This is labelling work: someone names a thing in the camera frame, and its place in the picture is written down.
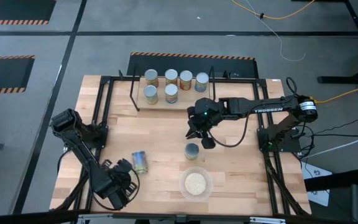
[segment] white cable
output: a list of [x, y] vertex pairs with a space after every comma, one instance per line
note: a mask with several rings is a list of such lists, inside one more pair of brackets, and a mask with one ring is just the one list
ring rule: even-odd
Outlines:
[[305, 158], [311, 158], [311, 157], [313, 157], [313, 156], [317, 156], [317, 155], [320, 155], [320, 154], [323, 154], [323, 153], [326, 153], [326, 152], [330, 152], [330, 151], [333, 151], [333, 150], [335, 150], [335, 149], [340, 149], [340, 148], [342, 148], [342, 147], [350, 146], [351, 144], [355, 144], [355, 143], [357, 143], [357, 142], [358, 142], [358, 140], [353, 141], [353, 142], [350, 142], [350, 143], [347, 143], [347, 144], [342, 145], [342, 146], [337, 146], [337, 147], [334, 147], [334, 148], [332, 148], [332, 149], [328, 149], [328, 150], [325, 150], [325, 151], [322, 151], [322, 152], [318, 152], [318, 153], [313, 154], [313, 155], [310, 155], [310, 156], [306, 156]]
[[272, 31], [277, 37], [278, 39], [280, 40], [280, 56], [282, 58], [284, 58], [285, 60], [287, 61], [290, 61], [290, 62], [299, 62], [301, 60], [303, 60], [305, 57], [306, 57], [306, 54], [303, 54], [303, 57], [301, 59], [297, 59], [297, 60], [292, 60], [292, 59], [288, 59], [286, 57], [283, 56], [283, 41], [281, 40], [280, 36], [276, 34], [276, 32], [274, 32], [272, 30], [272, 28], [270, 28], [264, 21], [262, 21], [261, 19], [259, 19], [259, 17], [256, 15], [256, 10], [254, 9], [254, 7], [252, 7], [251, 3], [249, 3], [248, 0], [246, 0], [248, 2], [248, 5], [251, 7], [251, 9], [253, 10], [254, 12], [254, 16], [261, 22], [263, 23], [268, 29], [270, 29], [270, 31]]

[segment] black floor mat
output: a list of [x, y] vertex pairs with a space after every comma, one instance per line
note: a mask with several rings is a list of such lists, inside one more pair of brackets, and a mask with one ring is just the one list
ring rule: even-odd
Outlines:
[[24, 92], [34, 60], [34, 55], [0, 57], [0, 93]]
[[132, 52], [127, 75], [132, 75], [135, 65], [141, 74], [152, 68], [160, 76], [170, 68], [178, 72], [189, 70], [195, 76], [199, 72], [208, 73], [213, 66], [216, 77], [222, 77], [227, 71], [232, 78], [259, 78], [253, 57]]
[[45, 25], [55, 0], [0, 0], [0, 25]]

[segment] food can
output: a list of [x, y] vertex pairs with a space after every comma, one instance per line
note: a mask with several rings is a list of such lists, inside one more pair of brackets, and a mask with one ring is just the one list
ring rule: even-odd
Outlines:
[[154, 69], [148, 69], [144, 73], [144, 77], [146, 78], [146, 82], [148, 85], [153, 85], [158, 87], [158, 73]]
[[157, 88], [153, 85], [148, 85], [144, 88], [144, 96], [146, 96], [146, 102], [150, 105], [154, 105], [158, 102]]
[[146, 153], [144, 151], [132, 153], [134, 170], [138, 174], [147, 173]]
[[188, 160], [195, 160], [198, 157], [198, 146], [194, 143], [189, 143], [185, 148], [185, 156]]
[[206, 87], [208, 86], [208, 80], [209, 76], [207, 75], [207, 73], [200, 72], [199, 74], [197, 74], [196, 85], [194, 86], [196, 91], [200, 93], [204, 92], [206, 90]]
[[189, 90], [191, 88], [191, 79], [193, 74], [191, 71], [185, 70], [180, 73], [180, 88], [182, 90]]
[[165, 84], [178, 85], [178, 72], [175, 69], [165, 71]]
[[169, 84], [165, 87], [165, 100], [168, 103], [178, 101], [178, 87], [174, 84]]

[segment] wooden table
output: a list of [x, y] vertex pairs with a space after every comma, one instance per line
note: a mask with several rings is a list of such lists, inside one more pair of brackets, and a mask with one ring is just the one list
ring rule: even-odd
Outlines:
[[[100, 76], [85, 76], [76, 104], [76, 110], [85, 124], [90, 123], [98, 92]], [[108, 140], [102, 150], [101, 161], [110, 159], [113, 163], [125, 158], [131, 160], [131, 153], [144, 150], [149, 172], [140, 176], [138, 196], [120, 212], [194, 215], [271, 215], [269, 189], [262, 153], [259, 151], [256, 129], [256, 115], [250, 116], [247, 134], [235, 148], [217, 145], [214, 149], [200, 150], [199, 158], [188, 161], [184, 156], [187, 143], [195, 142], [201, 147], [200, 139], [186, 140], [188, 131], [186, 111], [136, 111], [129, 98], [131, 82], [115, 81], [108, 116]], [[280, 80], [267, 80], [270, 98], [283, 95]], [[102, 102], [106, 97], [104, 91]], [[216, 83], [216, 97], [246, 97], [254, 99], [251, 84]], [[287, 112], [273, 113], [274, 122], [281, 121]], [[221, 142], [238, 142], [245, 120], [222, 121], [211, 130]], [[299, 161], [290, 153], [281, 153], [285, 183], [295, 200], [304, 210], [310, 212], [308, 197]], [[207, 202], [189, 202], [180, 193], [179, 179], [182, 172], [192, 166], [206, 169], [213, 178], [213, 192]], [[73, 190], [80, 176], [81, 164], [74, 154], [67, 154], [60, 166], [50, 208], [59, 206]], [[279, 212], [282, 212], [280, 191], [275, 186]], [[86, 200], [84, 191], [81, 204]], [[105, 206], [111, 207], [108, 200]], [[108, 212], [92, 204], [92, 212]]]

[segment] rice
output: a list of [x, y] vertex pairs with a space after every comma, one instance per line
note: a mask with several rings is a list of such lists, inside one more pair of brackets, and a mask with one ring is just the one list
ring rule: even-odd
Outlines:
[[200, 195], [206, 189], [205, 178], [198, 173], [189, 174], [185, 180], [185, 187], [190, 194]]

